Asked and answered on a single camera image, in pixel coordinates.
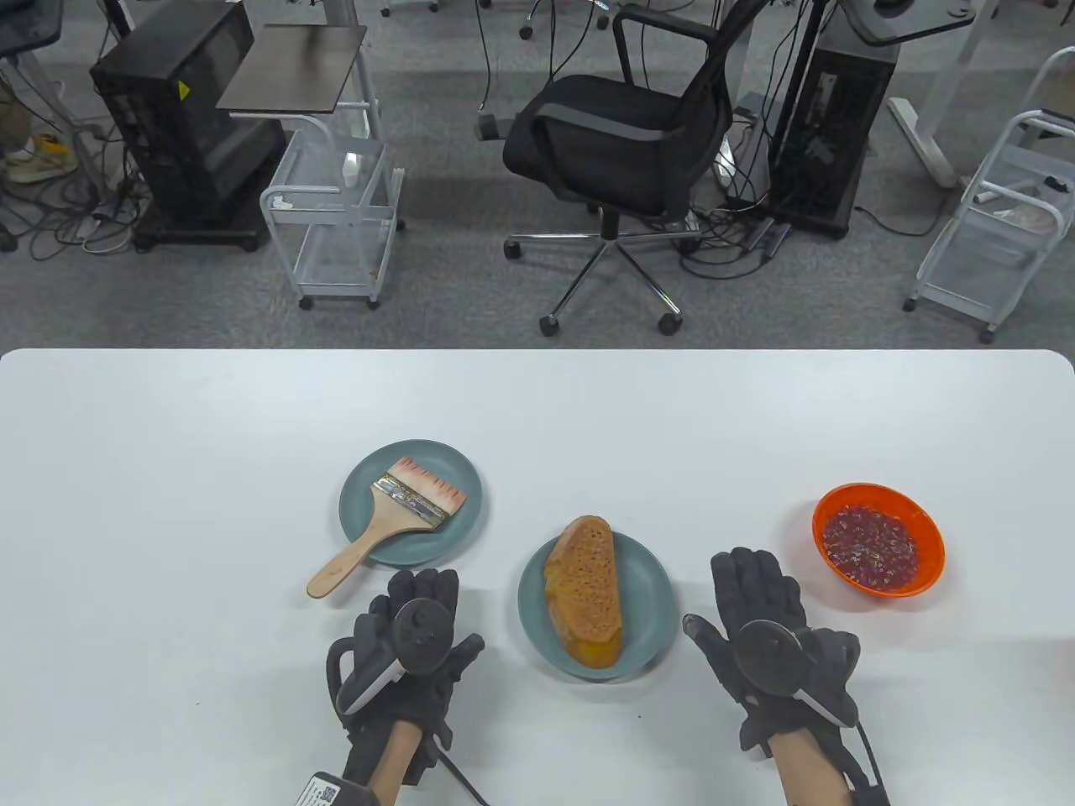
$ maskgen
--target sticker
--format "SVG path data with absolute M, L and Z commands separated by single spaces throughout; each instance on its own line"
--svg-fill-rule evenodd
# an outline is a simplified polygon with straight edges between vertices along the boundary
M 338 794 L 340 794 L 340 787 L 315 775 L 310 779 L 306 788 L 302 790 L 295 806 L 332 806 Z

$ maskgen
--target black pc case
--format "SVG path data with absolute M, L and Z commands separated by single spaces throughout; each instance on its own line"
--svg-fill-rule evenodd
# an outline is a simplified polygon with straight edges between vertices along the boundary
M 244 183 L 283 154 L 278 121 L 216 109 L 253 44 L 242 2 L 172 0 L 90 68 L 155 212 L 172 225 L 226 225 Z
M 870 128 L 899 54 L 899 45 L 868 45 L 843 9 L 834 9 L 772 167 L 772 215 L 837 238 L 847 233 Z

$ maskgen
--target office chair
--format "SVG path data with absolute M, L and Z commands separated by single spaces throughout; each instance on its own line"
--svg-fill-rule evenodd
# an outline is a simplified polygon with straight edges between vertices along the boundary
M 613 19 L 616 52 L 624 81 L 571 75 L 538 93 L 519 113 L 504 142 L 504 165 L 540 182 L 560 201 L 585 202 L 601 213 L 593 234 L 513 234 L 504 256 L 516 259 L 521 242 L 578 243 L 599 239 L 583 270 L 560 301 L 541 318 L 541 332 L 555 335 L 559 315 L 590 270 L 613 250 L 628 262 L 668 307 L 658 322 L 664 335 L 683 325 L 678 306 L 627 250 L 630 244 L 683 241 L 683 254 L 698 248 L 699 230 L 690 211 L 694 183 L 710 170 L 732 121 L 725 83 L 725 58 L 735 40 L 771 0 L 739 0 L 720 29 L 625 5 Z M 683 96 L 634 84 L 624 39 L 624 21 L 671 31 L 708 45 L 705 61 Z M 649 225 L 686 221 L 677 231 L 622 234 L 620 216 Z
M 545 2 L 545 0 L 534 0 L 533 5 L 530 6 L 530 13 L 527 14 L 526 21 L 524 21 L 522 27 L 519 28 L 519 39 L 528 40 L 534 35 L 533 26 L 530 24 L 534 21 L 534 14 L 538 13 L 538 6 L 540 6 L 543 2 Z M 598 15 L 597 24 L 598 30 L 603 31 L 608 27 L 608 14 L 606 12 L 611 8 L 610 0 L 590 0 L 590 2 L 601 10 L 601 14 Z

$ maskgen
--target floor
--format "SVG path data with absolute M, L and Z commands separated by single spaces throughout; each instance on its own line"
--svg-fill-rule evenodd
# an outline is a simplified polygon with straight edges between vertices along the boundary
M 246 0 L 256 26 L 318 20 L 309 0 Z M 519 41 L 524 3 L 494 0 L 484 13 L 494 80 L 489 111 L 506 115 L 542 86 L 548 59 L 548 14 L 534 38 Z M 557 203 L 542 187 L 513 177 L 497 144 L 478 143 L 472 126 L 485 66 L 468 0 L 446 0 L 439 14 L 425 4 L 399 6 L 385 19 L 377 0 L 359 0 L 370 25 L 368 58 L 384 104 L 387 139 L 406 168 L 402 207 L 407 230 L 393 254 L 377 311 L 349 302 L 298 308 L 268 250 L 163 247 L 148 255 L 109 257 L 69 248 L 34 262 L 24 243 L 0 259 L 0 355 L 19 347 L 731 347 L 971 348 L 976 326 L 930 305 L 907 315 L 900 304 L 932 238 L 884 232 L 861 214 L 838 243 L 797 234 L 778 258 L 749 277 L 705 282 L 679 270 L 666 248 L 640 254 L 685 312 L 674 337 L 656 329 L 657 301 L 616 263 L 602 268 L 561 316 L 562 332 L 545 340 L 538 318 L 559 297 L 582 255 L 529 250 L 504 260 L 513 229 L 576 230 L 593 226 L 580 207 Z M 80 116 L 99 115 L 87 67 L 103 24 L 92 0 L 68 0 L 61 41 L 40 55 L 66 85 Z M 671 6 L 670 0 L 655 6 Z M 137 18 L 154 3 L 132 3 Z M 685 15 L 708 16 L 697 0 Z M 759 19 L 744 86 L 761 89 L 773 45 L 794 9 L 774 5 Z M 989 40 L 960 88 L 938 135 L 963 172 L 974 169 L 1012 114 L 1036 67 L 1070 43 L 1061 10 L 1030 0 L 1003 0 Z M 586 12 L 560 4 L 557 57 L 576 41 Z M 945 38 L 904 47 L 890 92 L 920 102 Z M 682 85 L 694 54 L 670 37 L 646 40 L 647 67 L 658 86 Z M 610 32 L 591 31 L 570 70 L 612 71 Z M 928 227 L 942 201 L 893 120 L 883 111 L 858 201 L 887 222 Z M 0 219 L 14 221 L 0 212 Z M 1040 347 L 1075 359 L 1075 277 L 1064 269 L 1067 245 L 1028 290 L 1001 329 L 997 348 Z M 749 268 L 744 261 L 740 264 Z

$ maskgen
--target shoe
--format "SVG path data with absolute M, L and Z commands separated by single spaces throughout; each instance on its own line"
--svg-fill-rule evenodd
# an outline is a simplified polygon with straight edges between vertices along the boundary
M 74 152 L 54 134 L 34 134 L 33 154 L 23 150 L 8 155 L 8 179 L 16 185 L 32 185 L 63 176 L 77 168 Z

